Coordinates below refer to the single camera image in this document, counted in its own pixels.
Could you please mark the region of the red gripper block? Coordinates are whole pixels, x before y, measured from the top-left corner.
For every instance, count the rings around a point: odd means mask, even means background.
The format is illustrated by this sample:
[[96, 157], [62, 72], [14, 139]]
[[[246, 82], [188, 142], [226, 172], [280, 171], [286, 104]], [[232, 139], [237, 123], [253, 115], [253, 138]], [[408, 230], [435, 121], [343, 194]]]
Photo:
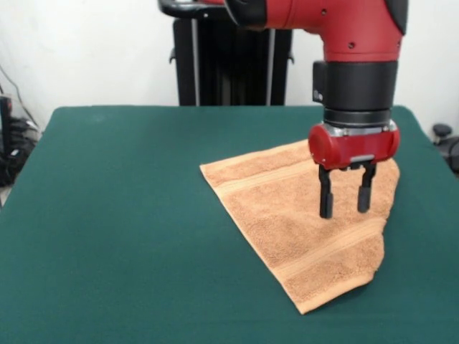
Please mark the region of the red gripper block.
[[314, 162], [320, 165], [320, 217], [331, 219], [333, 216], [330, 170], [357, 163], [363, 163], [360, 167], [364, 169], [357, 210], [366, 213], [370, 209], [372, 181], [377, 171], [375, 163], [392, 158], [399, 143], [400, 133], [395, 123], [371, 128], [338, 128], [328, 123], [314, 125], [309, 132], [308, 147]]

